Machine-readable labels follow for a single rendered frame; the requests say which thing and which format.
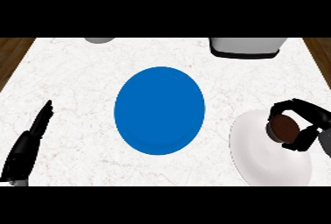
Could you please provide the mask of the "white plate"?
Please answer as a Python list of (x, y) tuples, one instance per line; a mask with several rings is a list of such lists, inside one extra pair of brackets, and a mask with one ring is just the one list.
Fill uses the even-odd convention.
[(270, 113), (246, 112), (230, 135), (233, 161), (250, 186), (307, 186), (313, 178), (310, 152), (289, 150), (267, 134)]

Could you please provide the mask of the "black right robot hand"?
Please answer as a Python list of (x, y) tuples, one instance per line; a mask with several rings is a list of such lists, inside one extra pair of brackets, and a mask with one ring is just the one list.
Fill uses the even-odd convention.
[(320, 133), (331, 129), (331, 112), (308, 101), (295, 98), (273, 106), (268, 122), (277, 115), (283, 115), (286, 110), (293, 110), (313, 125), (301, 129), (295, 142), (283, 143), (283, 147), (292, 151), (308, 151), (314, 141), (318, 140)]

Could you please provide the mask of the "brown chocolate cupcake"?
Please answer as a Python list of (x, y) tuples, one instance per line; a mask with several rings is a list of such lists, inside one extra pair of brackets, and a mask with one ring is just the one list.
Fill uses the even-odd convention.
[(279, 143), (292, 144), (301, 133), (296, 120), (289, 115), (277, 115), (267, 124), (267, 133)]

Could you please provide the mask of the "blue plate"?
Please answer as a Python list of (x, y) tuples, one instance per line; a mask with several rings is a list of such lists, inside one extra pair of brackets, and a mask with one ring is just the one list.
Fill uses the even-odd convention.
[(150, 155), (180, 151), (205, 120), (203, 91), (191, 76), (157, 66), (137, 73), (119, 91), (115, 118), (129, 146)]

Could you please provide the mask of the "grey round object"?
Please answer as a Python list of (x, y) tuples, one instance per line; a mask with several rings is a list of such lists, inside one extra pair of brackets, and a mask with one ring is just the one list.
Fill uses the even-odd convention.
[(115, 38), (85, 38), (86, 41), (92, 44), (106, 44), (109, 43)]

